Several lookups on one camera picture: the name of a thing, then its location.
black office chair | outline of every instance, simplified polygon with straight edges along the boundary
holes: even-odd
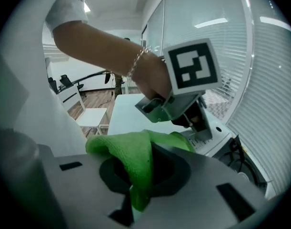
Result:
[[[68,87],[73,86],[72,82],[69,80],[69,78],[68,78],[68,76],[66,74],[61,75],[60,77],[61,77],[60,83],[62,83],[65,86],[65,88],[68,88]],[[81,84],[80,85],[80,83],[78,83],[77,87],[78,87],[79,92],[80,92],[80,89],[83,86],[84,86],[84,84]],[[85,93],[82,93],[82,92],[80,92],[80,95],[81,96],[86,96],[86,94]]]
[[[55,92],[55,94],[58,94],[59,90],[58,90],[58,87],[56,85],[56,81],[52,77],[49,77],[48,82],[49,82],[52,90]]]

ceiling light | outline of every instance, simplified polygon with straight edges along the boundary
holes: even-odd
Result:
[[[263,16],[260,17],[260,20],[263,23],[276,25],[276,26],[279,26],[279,27],[282,27],[284,29],[287,29],[287,30],[291,31],[291,26],[289,24],[283,22],[283,21],[276,20],[276,19],[273,19],[273,18],[263,17]]]
[[[88,8],[86,3],[84,3],[84,11],[85,13],[90,12],[90,8]]]
[[[250,1],[246,0],[247,7],[250,8]]]
[[[215,24],[219,24],[219,23],[225,23],[228,22],[225,18],[221,18],[221,19],[216,19],[216,20],[212,20],[212,21],[207,21],[198,25],[195,25],[196,28],[201,28],[201,27],[205,27],[208,25],[215,25]]]

green fabric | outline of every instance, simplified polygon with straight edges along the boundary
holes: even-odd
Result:
[[[117,157],[129,174],[133,207],[143,211],[150,201],[153,176],[151,142],[194,152],[180,133],[163,134],[144,130],[120,135],[93,135],[86,143],[87,153],[109,152]]]

white table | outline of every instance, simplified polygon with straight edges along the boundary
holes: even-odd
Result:
[[[171,121],[152,123],[136,107],[143,94],[118,95],[110,118],[108,135],[140,132],[144,129],[169,134],[187,129]]]

floor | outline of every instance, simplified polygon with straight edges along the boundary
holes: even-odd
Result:
[[[85,108],[107,108],[106,115],[104,119],[102,120],[101,124],[109,124],[112,110],[115,104],[114,100],[114,94],[111,96],[112,90],[106,90],[106,91],[98,91],[98,92],[89,92],[86,93],[86,97],[82,97],[82,100],[84,102]],[[132,89],[132,94],[140,93],[139,89]],[[83,108],[80,103],[75,104],[69,111],[69,115],[73,119],[77,119],[80,114],[82,113]],[[89,128],[83,127],[82,128],[83,133],[87,138],[89,138],[92,135],[95,135],[97,129],[91,129],[89,131]],[[108,129],[103,128],[102,132],[104,135],[107,134]]]

